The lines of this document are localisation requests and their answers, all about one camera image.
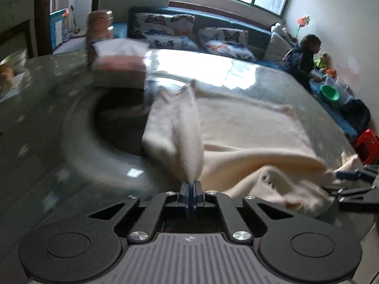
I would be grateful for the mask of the cream white garment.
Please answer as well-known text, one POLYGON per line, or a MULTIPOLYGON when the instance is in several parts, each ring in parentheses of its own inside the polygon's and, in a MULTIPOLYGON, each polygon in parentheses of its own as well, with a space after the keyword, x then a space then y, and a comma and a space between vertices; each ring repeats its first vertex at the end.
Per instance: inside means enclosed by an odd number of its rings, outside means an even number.
POLYGON ((157 89, 142 137, 149 158, 180 182, 234 201, 252 195, 317 217, 333 203, 336 171, 316 155, 289 105, 203 89, 157 89))

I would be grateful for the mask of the red plastic stool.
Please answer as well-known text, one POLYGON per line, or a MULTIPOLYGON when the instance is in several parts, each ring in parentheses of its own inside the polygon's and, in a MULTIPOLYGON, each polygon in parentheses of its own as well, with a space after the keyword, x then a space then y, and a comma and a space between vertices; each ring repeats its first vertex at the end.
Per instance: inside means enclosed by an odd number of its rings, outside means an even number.
POLYGON ((368 128, 354 142, 353 147, 364 165, 378 161, 379 142, 376 133, 368 128))

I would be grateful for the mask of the black bag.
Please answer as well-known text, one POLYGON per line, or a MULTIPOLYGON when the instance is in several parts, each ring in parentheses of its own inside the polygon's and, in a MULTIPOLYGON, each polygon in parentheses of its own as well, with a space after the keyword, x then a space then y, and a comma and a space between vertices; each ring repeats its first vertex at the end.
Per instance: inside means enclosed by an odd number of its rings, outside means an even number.
POLYGON ((360 99, 350 99, 339 109, 343 118, 353 127, 359 137, 369 128, 371 113, 360 99))

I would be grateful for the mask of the clear plastic storage box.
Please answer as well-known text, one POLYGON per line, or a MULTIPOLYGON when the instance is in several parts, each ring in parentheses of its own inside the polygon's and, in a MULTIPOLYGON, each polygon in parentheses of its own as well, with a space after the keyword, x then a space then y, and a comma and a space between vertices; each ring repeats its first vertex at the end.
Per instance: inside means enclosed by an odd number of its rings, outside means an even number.
POLYGON ((326 85, 330 85, 332 87, 334 87, 335 89, 338 90, 339 94, 340 94, 340 100, 338 101, 338 103, 340 105, 345 105, 347 104, 351 99, 353 99, 353 96, 347 91, 347 86, 341 86, 338 84, 338 81, 335 81, 332 77, 328 76, 328 75, 324 75, 323 76, 323 84, 326 84, 326 85))

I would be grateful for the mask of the green plastic bowl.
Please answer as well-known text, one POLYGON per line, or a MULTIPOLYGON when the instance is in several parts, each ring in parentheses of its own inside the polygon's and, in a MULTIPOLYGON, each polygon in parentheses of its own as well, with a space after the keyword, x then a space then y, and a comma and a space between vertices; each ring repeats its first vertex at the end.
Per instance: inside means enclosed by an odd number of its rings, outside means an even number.
POLYGON ((340 100, 338 90, 330 85, 323 84, 320 88, 320 95, 325 102, 336 103, 340 100))

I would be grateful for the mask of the black round induction cooktop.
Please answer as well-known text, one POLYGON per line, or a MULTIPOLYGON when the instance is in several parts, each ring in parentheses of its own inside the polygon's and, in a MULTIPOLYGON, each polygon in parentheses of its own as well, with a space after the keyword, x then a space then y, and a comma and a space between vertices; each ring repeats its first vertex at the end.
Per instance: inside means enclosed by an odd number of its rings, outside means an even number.
POLYGON ((139 89, 112 88, 95 102, 92 126, 113 149, 144 156, 142 137, 151 104, 139 89))

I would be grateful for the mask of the child in dark jacket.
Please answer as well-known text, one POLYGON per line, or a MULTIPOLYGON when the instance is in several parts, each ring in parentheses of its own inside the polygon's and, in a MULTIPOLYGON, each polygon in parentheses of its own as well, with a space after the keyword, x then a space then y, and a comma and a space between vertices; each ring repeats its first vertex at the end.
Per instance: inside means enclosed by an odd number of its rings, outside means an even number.
POLYGON ((314 68, 313 57, 320 51, 320 47, 320 39, 316 35, 308 34, 287 52, 280 67, 281 71, 291 75, 310 94, 310 73, 314 68))

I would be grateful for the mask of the grey cushion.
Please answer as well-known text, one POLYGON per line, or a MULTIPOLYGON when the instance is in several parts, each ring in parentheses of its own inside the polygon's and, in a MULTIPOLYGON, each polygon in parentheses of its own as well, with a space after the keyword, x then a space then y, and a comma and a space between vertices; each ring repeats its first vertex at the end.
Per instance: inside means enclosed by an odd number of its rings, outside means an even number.
POLYGON ((274 63, 283 63, 284 56, 292 48, 293 45, 285 40, 280 34, 272 32, 263 60, 274 63))

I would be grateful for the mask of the pink white tissue box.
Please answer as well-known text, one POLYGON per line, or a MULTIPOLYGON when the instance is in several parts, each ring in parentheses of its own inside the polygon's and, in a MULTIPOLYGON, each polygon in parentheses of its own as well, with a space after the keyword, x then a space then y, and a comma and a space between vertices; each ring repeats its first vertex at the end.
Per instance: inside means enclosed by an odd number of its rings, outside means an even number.
POLYGON ((94 44, 96 58, 90 73, 95 87, 144 89, 147 76, 146 42, 134 39, 109 39, 94 44))

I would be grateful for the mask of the orange pinwheel toy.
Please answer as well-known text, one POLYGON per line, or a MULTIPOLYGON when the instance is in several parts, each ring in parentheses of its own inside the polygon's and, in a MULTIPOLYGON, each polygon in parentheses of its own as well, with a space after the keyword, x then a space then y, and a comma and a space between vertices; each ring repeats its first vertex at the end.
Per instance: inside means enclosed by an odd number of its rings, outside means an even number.
POLYGON ((298 38, 300 29, 308 26, 309 23, 310 23, 310 15, 303 15, 298 19, 298 30, 295 37, 296 39, 298 38))

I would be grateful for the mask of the right butterfly pillow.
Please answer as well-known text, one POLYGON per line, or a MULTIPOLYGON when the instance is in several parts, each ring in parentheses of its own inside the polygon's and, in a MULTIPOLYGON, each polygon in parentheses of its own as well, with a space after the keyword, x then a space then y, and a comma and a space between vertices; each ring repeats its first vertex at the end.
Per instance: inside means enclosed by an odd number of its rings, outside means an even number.
POLYGON ((248 49, 249 33, 234 28, 207 27, 198 30, 202 47, 209 54, 255 62, 254 53, 248 49))

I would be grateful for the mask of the butterfly pillow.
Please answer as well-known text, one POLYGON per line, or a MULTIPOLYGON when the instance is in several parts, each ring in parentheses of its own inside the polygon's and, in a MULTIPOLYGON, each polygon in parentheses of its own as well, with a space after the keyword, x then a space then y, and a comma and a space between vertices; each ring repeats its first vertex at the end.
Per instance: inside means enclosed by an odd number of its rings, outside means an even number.
POLYGON ((190 38, 195 16, 190 14, 135 13, 131 37, 146 42, 152 49, 199 51, 190 38))
POLYGON ((248 49, 249 33, 234 28, 207 27, 198 30, 202 47, 209 54, 255 62, 254 53, 248 49))

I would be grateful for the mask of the left butterfly pillow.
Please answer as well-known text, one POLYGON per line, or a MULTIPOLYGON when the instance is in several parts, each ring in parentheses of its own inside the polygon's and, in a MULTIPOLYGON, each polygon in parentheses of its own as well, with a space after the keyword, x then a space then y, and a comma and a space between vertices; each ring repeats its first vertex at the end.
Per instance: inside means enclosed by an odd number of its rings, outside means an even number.
POLYGON ((190 38, 195 16, 190 14, 135 13, 131 37, 146 42, 152 49, 199 51, 190 38))

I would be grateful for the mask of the blue sofa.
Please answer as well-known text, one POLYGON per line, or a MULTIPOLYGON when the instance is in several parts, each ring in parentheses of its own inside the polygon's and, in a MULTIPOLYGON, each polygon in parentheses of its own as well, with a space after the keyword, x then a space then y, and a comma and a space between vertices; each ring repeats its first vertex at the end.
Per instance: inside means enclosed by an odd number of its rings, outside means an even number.
POLYGON ((114 23, 116 38, 147 42, 151 48, 215 54, 279 69, 291 44, 242 21, 184 8, 133 7, 127 22, 114 23))

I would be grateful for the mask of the white ceramic bowl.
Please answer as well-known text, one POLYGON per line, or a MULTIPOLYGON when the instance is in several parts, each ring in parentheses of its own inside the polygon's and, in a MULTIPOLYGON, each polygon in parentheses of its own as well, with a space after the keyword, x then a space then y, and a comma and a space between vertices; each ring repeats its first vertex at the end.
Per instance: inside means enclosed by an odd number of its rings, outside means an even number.
POLYGON ((12 68, 14 73, 23 72, 27 61, 27 49, 18 50, 1 61, 1 68, 12 68))

